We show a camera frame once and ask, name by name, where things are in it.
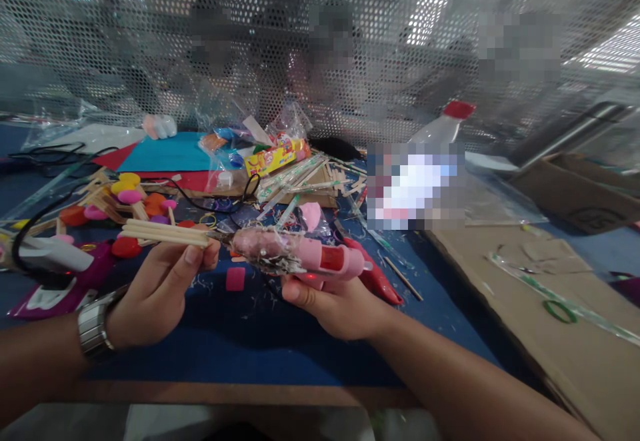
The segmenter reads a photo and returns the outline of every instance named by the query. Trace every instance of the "silver watch band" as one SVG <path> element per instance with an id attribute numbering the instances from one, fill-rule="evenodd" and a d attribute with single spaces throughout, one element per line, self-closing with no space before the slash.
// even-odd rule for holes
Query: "silver watch band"
<path id="1" fill-rule="evenodd" d="M 128 289 L 128 284 L 122 286 L 81 309 L 78 316 L 80 346 L 88 359 L 101 362 L 115 353 L 113 345 L 107 338 L 106 315 L 109 308 L 119 301 Z"/>

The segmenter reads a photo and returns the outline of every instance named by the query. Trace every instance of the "perforated metal screen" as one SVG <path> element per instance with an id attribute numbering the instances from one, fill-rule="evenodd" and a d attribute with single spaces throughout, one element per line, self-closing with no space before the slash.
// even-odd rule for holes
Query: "perforated metal screen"
<path id="1" fill-rule="evenodd" d="M 478 105 L 467 148 L 504 154 L 635 90 L 639 39 L 640 0 L 0 0 L 0 109 L 85 99 L 194 127 L 211 85 L 262 123 L 297 99 L 316 135 L 362 145 L 458 98 Z"/>

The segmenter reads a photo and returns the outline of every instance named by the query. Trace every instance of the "left hand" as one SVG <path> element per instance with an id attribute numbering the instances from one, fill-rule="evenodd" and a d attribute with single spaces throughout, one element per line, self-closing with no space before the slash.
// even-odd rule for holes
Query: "left hand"
<path id="1" fill-rule="evenodd" d="M 208 229 L 204 225 L 197 229 Z M 185 291 L 199 271 L 215 269 L 220 243 L 204 250 L 162 242 L 149 251 L 127 294 L 107 316 L 107 337 L 117 350 L 163 340 L 185 311 Z"/>

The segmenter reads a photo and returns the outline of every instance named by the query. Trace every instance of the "pink foam circle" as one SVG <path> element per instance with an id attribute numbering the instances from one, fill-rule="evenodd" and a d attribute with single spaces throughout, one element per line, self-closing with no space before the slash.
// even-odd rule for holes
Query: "pink foam circle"
<path id="1" fill-rule="evenodd" d="M 87 217 L 87 219 L 92 219 L 96 221 L 109 218 L 106 213 L 99 210 L 93 205 L 89 205 L 88 207 L 85 208 L 85 216 Z"/>
<path id="2" fill-rule="evenodd" d="M 60 241 L 64 241 L 68 244 L 75 243 L 75 239 L 73 239 L 73 236 L 71 236 L 70 234 L 54 234 L 51 238 L 59 239 Z"/>
<path id="3" fill-rule="evenodd" d="M 120 203 L 125 203 L 126 205 L 134 205 L 141 199 L 142 193 L 136 190 L 126 190 L 118 193 L 118 200 Z"/>
<path id="4" fill-rule="evenodd" d="M 160 207 L 163 209 L 175 209 L 177 205 L 178 204 L 174 200 L 164 200 L 162 203 L 160 203 Z"/>

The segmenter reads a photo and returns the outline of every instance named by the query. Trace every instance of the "right hand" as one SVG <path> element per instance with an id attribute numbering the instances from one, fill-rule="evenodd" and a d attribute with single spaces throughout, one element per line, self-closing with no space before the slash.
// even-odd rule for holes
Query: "right hand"
<path id="1" fill-rule="evenodd" d="M 334 338 L 372 339 L 389 324 L 395 310 L 371 294 L 358 278 L 331 283 L 331 292 L 318 291 L 294 275 L 281 277 L 282 297 L 312 314 Z"/>

